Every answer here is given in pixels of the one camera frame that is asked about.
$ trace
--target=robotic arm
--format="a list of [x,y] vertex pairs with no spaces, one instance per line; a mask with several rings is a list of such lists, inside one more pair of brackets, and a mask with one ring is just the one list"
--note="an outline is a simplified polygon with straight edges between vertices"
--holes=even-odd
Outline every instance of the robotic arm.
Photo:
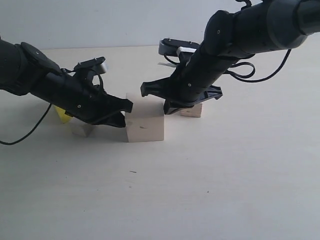
[[144,82],[143,97],[151,94],[165,99],[168,115],[219,99],[221,88],[212,84],[238,61],[279,50],[289,50],[288,58],[308,35],[320,32],[320,0],[262,0],[254,6],[250,0],[236,1],[246,6],[236,13],[217,11],[200,45],[170,38],[160,42],[159,54],[179,57],[180,63],[170,77]]
[[[79,62],[69,71],[28,43],[13,45],[0,39],[0,89],[17,96],[31,93],[91,125],[124,128],[121,111],[131,112],[133,103],[104,90],[100,75],[106,73],[105,60]],[[96,75],[99,85],[92,83]]]

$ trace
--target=small wooden block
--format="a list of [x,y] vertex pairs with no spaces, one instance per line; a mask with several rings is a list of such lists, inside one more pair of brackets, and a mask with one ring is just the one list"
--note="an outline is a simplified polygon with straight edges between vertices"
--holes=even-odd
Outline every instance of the small wooden block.
[[58,114],[58,116],[59,116],[59,118],[60,118],[60,120],[61,120],[61,122],[63,124],[66,124],[67,122],[69,122],[72,119],[71,116],[68,116],[68,115],[65,114],[66,111],[63,110],[62,108],[60,108],[58,106],[54,106],[54,109],[55,109],[56,113]]
[[193,108],[187,108],[180,111],[181,116],[201,118],[202,103],[195,105]]
[[75,117],[73,117],[69,121],[68,125],[71,129],[71,132],[74,135],[78,135],[78,136],[85,137],[85,138],[87,138],[90,135],[90,133],[93,131],[93,129],[95,128],[94,125],[87,124],[87,123],[85,123]]
[[161,98],[133,93],[127,93],[126,98],[133,102],[132,112],[125,113],[129,143],[164,141],[165,114]]

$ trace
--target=white wall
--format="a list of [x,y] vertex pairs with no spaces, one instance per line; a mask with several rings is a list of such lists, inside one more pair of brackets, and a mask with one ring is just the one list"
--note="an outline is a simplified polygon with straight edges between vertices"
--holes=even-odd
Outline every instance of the white wall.
[[235,0],[2,0],[0,34],[40,49],[157,45],[166,37],[200,42],[212,14],[236,12],[242,5]]

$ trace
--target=table surface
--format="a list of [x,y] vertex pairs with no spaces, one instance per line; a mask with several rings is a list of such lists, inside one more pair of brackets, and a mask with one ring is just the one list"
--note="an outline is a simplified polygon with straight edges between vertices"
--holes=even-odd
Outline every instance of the table surface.
[[[108,93],[139,93],[174,70],[156,46],[45,50],[61,67],[105,56]],[[257,78],[285,52],[257,55]],[[124,129],[73,136],[52,109],[24,142],[0,146],[1,240],[317,240],[320,49],[309,39],[258,84],[223,76],[202,118],[165,117],[165,141]],[[26,134],[47,103],[0,94],[0,139]]]

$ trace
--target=yellow block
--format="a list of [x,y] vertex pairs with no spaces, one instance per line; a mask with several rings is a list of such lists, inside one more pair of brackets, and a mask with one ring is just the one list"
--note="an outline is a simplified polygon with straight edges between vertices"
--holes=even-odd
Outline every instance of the yellow block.
[[55,108],[56,112],[58,113],[59,118],[63,124],[66,124],[67,122],[69,122],[72,119],[71,116],[68,116],[65,114],[66,111],[63,110],[62,108],[60,108],[58,106],[54,106],[54,108]]

